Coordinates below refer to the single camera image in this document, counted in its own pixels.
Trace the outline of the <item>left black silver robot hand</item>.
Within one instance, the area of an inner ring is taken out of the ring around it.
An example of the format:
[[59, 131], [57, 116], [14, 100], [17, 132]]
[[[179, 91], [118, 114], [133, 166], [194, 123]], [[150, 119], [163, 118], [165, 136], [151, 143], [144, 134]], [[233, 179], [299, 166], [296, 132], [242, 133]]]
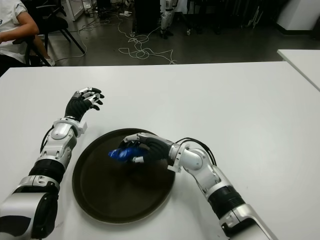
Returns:
[[64, 117], [80, 122], [88, 110], [99, 111], [99, 106], [103, 105], [101, 99], [104, 98], [102, 91], [94, 87], [77, 90], [67, 103]]

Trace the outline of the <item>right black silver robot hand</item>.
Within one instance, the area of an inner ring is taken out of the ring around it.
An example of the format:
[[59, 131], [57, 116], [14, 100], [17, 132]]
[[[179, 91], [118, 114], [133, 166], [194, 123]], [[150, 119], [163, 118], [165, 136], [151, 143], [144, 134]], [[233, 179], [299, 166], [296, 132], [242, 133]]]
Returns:
[[149, 163], [167, 159], [174, 143], [157, 135], [139, 132], [126, 136], [119, 146], [117, 159], [122, 162]]

